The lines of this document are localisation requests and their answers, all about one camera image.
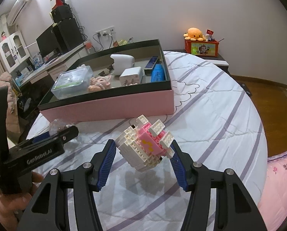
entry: desk drawer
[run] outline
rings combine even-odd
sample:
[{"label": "desk drawer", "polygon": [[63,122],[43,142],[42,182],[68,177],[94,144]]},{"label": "desk drawer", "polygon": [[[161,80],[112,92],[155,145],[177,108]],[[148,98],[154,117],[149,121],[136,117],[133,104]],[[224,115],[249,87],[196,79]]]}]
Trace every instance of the desk drawer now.
[{"label": "desk drawer", "polygon": [[64,73],[67,70],[67,67],[63,64],[60,65],[59,67],[56,67],[52,70],[49,70],[48,73],[50,74],[50,76],[52,77],[52,79],[54,81],[56,81],[56,79],[58,78],[58,76],[62,73]]}]

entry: human hand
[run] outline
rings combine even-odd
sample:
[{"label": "human hand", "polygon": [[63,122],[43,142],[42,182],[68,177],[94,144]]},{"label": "human hand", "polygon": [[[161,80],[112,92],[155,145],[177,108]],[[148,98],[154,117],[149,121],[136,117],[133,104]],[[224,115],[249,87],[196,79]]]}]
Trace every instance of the human hand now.
[{"label": "human hand", "polygon": [[[32,182],[38,183],[42,182],[42,180],[42,175],[32,172]],[[32,183],[30,193],[4,195],[0,191],[0,222],[7,231],[16,230],[18,220],[14,212],[26,209],[36,190],[37,186]]]}]

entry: red box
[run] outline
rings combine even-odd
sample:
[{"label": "red box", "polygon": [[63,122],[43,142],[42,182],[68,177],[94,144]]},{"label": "red box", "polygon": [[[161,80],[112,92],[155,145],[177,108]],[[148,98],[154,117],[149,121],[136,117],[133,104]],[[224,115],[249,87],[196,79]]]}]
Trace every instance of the red box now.
[{"label": "red box", "polygon": [[214,56],[218,55],[219,42],[214,41],[190,41],[185,40],[185,50],[187,53],[198,56]]}]

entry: white tablecloth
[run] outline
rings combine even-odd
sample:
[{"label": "white tablecloth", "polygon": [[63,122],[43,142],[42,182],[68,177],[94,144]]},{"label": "white tablecloth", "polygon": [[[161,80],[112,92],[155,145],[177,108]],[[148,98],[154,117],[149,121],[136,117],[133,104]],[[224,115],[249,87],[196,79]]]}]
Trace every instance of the white tablecloth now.
[{"label": "white tablecloth", "polygon": [[[232,168],[257,204],[263,191],[267,167],[267,143],[258,112],[248,95],[225,72],[190,54],[164,52],[175,92],[176,112],[148,117],[165,122],[183,152],[210,169]],[[37,169],[75,169],[90,161],[135,119],[76,124],[79,136],[65,144],[65,153]],[[49,122],[40,114],[28,138],[45,132]],[[215,194],[211,191],[207,230],[213,230]],[[177,184],[169,159],[144,173],[130,167],[117,150],[107,184],[94,193],[104,230],[180,230],[190,193]],[[69,192],[69,215],[76,230],[73,194]]]}]

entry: metal pivot bolt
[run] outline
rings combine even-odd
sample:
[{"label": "metal pivot bolt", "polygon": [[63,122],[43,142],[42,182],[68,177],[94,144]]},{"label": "metal pivot bolt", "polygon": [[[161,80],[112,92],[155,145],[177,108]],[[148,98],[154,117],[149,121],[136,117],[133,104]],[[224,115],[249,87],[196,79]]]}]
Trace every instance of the metal pivot bolt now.
[{"label": "metal pivot bolt", "polygon": [[231,168],[229,168],[229,169],[226,169],[226,173],[232,176],[234,174],[234,171]]},{"label": "metal pivot bolt", "polygon": [[90,162],[86,162],[82,165],[84,168],[89,168],[92,166],[92,164]]},{"label": "metal pivot bolt", "polygon": [[198,161],[194,161],[193,162],[193,166],[194,167],[197,167],[197,168],[200,168],[202,166],[202,163],[198,162]]},{"label": "metal pivot bolt", "polygon": [[55,168],[50,171],[50,174],[51,174],[52,176],[56,175],[57,173],[58,173],[58,170],[55,169]]}]

